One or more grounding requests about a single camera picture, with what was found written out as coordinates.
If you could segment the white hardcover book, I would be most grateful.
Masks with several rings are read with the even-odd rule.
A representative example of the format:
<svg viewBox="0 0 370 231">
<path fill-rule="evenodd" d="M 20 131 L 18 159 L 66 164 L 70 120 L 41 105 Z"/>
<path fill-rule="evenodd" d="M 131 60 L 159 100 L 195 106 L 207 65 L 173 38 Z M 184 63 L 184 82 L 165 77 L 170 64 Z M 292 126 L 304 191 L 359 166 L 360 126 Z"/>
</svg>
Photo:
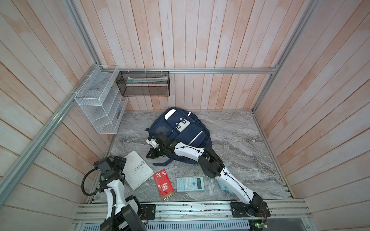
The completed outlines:
<svg viewBox="0 0 370 231">
<path fill-rule="evenodd" d="M 136 190 L 154 174 L 154 171 L 136 151 L 130 152 L 124 158 L 126 159 L 123 169 L 125 180 L 132 190 Z"/>
</svg>

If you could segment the navy blue student backpack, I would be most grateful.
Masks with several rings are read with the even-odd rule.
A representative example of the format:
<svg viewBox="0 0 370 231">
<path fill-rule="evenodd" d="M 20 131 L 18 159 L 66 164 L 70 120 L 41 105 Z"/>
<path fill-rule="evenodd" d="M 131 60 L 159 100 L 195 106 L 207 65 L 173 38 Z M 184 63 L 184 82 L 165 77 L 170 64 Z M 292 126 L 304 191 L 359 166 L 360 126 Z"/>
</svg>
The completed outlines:
<svg viewBox="0 0 370 231">
<path fill-rule="evenodd" d="M 210 132 L 203 122 L 194 113 L 177 107 L 167 109 L 146 131 L 149 137 L 162 132 L 172 141 L 180 141 L 197 148 L 212 148 L 213 146 Z M 166 166 L 172 161 L 174 160 L 169 158 L 167 162 L 156 164 L 156 166 Z M 198 164 L 192 160 L 180 162 Z"/>
</svg>

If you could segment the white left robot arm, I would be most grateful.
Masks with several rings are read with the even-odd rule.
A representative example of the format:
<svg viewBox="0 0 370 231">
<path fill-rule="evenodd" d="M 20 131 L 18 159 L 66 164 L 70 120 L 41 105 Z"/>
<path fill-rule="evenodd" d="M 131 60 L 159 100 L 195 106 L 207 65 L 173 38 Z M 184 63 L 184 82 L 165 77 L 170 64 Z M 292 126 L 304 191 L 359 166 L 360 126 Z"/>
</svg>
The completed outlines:
<svg viewBox="0 0 370 231">
<path fill-rule="evenodd" d="M 104 192 L 108 200 L 107 217 L 100 224 L 101 231 L 145 231 L 145 224 L 140 219 L 143 208 L 134 195 L 124 196 L 125 175 L 123 170 L 126 164 L 124 157 L 105 157 L 93 164 L 82 179 L 81 189 L 86 196 L 93 196 Z M 94 171 L 101 172 L 99 188 L 93 192 L 86 192 L 84 183 Z"/>
</svg>

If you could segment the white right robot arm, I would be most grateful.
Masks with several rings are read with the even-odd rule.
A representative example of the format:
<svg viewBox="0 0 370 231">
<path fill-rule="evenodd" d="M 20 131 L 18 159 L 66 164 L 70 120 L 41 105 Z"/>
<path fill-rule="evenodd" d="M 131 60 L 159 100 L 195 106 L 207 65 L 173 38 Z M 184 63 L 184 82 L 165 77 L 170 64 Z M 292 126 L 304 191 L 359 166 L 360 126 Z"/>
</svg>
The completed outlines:
<svg viewBox="0 0 370 231">
<path fill-rule="evenodd" d="M 180 141 L 170 141 L 161 132 L 147 138 L 146 142 L 152 146 L 146 155 L 147 158 L 163 156 L 178 161 L 197 162 L 206 176 L 219 180 L 238 197 L 240 200 L 238 204 L 245 207 L 247 214 L 251 216 L 261 214 L 263 198 L 237 180 L 212 148 L 197 148 Z"/>
</svg>

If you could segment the clear pen pack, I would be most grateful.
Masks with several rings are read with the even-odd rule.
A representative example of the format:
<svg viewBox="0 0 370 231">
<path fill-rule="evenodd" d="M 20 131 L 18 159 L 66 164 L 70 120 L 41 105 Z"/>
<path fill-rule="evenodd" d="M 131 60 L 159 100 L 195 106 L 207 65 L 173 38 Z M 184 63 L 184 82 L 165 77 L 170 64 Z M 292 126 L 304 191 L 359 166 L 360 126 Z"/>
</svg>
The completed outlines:
<svg viewBox="0 0 370 231">
<path fill-rule="evenodd" d="M 214 179 L 213 178 L 208 178 L 208 189 L 209 189 L 209 193 L 211 195 L 215 195 L 216 194 L 215 185 L 214 185 Z"/>
</svg>

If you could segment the red booklet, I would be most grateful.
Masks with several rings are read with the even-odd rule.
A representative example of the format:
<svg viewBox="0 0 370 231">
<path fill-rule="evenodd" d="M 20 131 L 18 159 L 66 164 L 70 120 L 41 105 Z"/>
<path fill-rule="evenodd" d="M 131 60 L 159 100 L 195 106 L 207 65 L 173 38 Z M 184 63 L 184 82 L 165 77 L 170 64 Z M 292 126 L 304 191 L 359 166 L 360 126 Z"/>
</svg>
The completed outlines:
<svg viewBox="0 0 370 231">
<path fill-rule="evenodd" d="M 153 178 L 162 200 L 166 200 L 167 198 L 175 195 L 175 190 L 171 184 L 166 170 L 163 169 L 157 173 L 154 173 Z"/>
</svg>

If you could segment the light blue calculator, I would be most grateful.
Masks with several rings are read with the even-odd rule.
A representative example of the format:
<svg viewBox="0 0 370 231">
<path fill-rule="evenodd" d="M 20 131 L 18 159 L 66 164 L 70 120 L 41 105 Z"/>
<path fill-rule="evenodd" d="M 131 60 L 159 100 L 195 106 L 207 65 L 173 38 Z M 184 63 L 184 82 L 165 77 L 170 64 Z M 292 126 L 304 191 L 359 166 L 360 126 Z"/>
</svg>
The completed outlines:
<svg viewBox="0 0 370 231">
<path fill-rule="evenodd" d="M 180 177 L 176 178 L 178 192 L 203 192 L 205 184 L 203 177 Z"/>
</svg>

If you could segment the black mesh basket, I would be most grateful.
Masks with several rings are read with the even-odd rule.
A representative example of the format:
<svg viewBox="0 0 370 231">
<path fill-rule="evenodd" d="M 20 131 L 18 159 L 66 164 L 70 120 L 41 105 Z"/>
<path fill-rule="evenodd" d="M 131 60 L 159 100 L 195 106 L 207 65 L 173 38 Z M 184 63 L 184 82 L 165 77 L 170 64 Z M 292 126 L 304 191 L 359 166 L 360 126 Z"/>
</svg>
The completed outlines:
<svg viewBox="0 0 370 231">
<path fill-rule="evenodd" d="M 116 84 L 124 97 L 168 97 L 171 91 L 167 71 L 120 71 Z"/>
</svg>

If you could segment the light blue pencil case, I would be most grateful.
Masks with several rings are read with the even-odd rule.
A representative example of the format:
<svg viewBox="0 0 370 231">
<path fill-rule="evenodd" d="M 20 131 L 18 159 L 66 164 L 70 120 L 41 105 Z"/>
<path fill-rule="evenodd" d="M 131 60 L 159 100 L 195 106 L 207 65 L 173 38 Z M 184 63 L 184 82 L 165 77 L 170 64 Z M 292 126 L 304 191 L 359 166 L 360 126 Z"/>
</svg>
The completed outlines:
<svg viewBox="0 0 370 231">
<path fill-rule="evenodd" d="M 217 180 L 219 186 L 224 191 L 229 191 L 230 193 L 234 194 L 234 190 L 238 189 L 236 179 L 234 179 L 234 176 L 231 174 L 227 166 L 223 168 L 225 171 L 225 175 L 222 173 L 221 177 L 216 176 L 215 179 Z"/>
</svg>

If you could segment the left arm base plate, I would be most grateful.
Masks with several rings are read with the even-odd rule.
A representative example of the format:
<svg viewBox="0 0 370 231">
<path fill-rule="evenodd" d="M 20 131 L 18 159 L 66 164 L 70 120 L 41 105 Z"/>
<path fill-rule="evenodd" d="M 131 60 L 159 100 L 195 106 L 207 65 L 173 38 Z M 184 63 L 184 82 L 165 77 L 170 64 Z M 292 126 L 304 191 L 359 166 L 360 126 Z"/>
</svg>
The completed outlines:
<svg viewBox="0 0 370 231">
<path fill-rule="evenodd" d="M 139 213 L 141 220 L 154 220 L 156 216 L 156 205 L 155 204 L 143 204 Z"/>
</svg>

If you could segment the aluminium front rail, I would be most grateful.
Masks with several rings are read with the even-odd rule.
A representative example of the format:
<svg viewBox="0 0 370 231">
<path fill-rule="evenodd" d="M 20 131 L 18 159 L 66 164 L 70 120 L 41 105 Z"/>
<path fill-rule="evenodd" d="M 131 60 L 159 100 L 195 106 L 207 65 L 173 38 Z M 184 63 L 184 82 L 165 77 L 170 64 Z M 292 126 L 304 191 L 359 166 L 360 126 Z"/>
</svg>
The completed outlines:
<svg viewBox="0 0 370 231">
<path fill-rule="evenodd" d="M 268 219 L 313 217 L 304 200 L 278 199 L 266 203 L 271 214 Z M 230 201 L 142 202 L 141 205 L 155 206 L 154 221 L 234 219 Z M 107 214 L 107 204 L 81 204 L 73 223 L 102 223 Z"/>
</svg>

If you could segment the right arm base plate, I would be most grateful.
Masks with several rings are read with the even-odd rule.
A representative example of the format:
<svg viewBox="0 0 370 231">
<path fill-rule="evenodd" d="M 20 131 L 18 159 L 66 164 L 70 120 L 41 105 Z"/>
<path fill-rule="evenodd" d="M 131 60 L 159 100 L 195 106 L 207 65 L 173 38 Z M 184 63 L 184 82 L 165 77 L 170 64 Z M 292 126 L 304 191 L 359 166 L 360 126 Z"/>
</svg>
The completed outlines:
<svg viewBox="0 0 370 231">
<path fill-rule="evenodd" d="M 245 204 L 242 202 L 232 201 L 229 203 L 231 207 L 232 216 L 234 218 L 244 217 L 270 217 L 271 213 L 265 201 L 261 205 L 254 206 L 252 204 Z"/>
</svg>

